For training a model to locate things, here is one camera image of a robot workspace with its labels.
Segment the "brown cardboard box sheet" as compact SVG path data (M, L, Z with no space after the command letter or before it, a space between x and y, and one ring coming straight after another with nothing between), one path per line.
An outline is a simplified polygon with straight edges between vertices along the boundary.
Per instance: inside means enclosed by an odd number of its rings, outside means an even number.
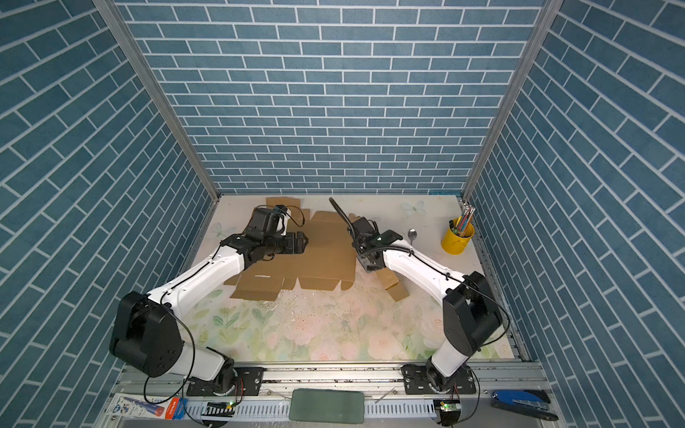
M403 283L401 283L399 276L390 269L376 271L376 277L395 302L402 301L409 297L409 292Z

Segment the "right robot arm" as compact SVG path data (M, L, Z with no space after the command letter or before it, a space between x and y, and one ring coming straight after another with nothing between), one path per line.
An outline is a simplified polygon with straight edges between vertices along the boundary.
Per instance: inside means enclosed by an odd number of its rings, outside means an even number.
M442 305L444 341L426 362L426 378L437 392L447 392L456 374L507 321L484 275L466 275L416 251L404 240L382 244L378 239L355 246L368 271L390 269L406 277Z

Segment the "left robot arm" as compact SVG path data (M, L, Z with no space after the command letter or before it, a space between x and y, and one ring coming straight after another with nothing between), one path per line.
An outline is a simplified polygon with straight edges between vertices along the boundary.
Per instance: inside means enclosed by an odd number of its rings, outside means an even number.
M214 253L167 284L125 295L113 325L110 353L151 378L181 375L207 383L211 394L230 394L237 377L233 358L201 347L184 317L251 265L277 254L302 254L308 243L303 232L260 240L230 235Z

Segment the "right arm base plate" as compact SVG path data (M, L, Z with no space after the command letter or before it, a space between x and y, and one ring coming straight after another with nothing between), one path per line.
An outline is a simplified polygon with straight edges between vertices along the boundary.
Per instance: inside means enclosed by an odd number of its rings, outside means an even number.
M477 390L468 366L460 367L451 376L443 376L430 364L405 364L401 375L407 395L474 394Z

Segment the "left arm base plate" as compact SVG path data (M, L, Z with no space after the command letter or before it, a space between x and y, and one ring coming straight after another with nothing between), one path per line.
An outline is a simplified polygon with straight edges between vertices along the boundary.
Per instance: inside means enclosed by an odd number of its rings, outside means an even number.
M240 399L258 396L262 388L263 367L230 367L212 381L191 377L188 381L189 397L234 397Z

